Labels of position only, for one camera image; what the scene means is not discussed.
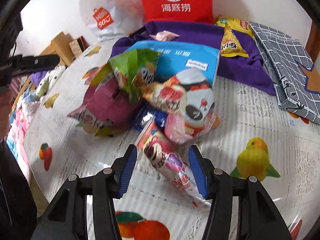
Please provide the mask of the person's left hand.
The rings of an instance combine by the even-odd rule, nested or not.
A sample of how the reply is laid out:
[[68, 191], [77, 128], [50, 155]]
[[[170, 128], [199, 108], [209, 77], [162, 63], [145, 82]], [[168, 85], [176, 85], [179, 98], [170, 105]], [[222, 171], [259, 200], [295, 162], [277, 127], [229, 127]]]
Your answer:
[[9, 131], [9, 115], [11, 113], [12, 100], [12, 92], [9, 87], [1, 87], [0, 100], [0, 138], [2, 141]]

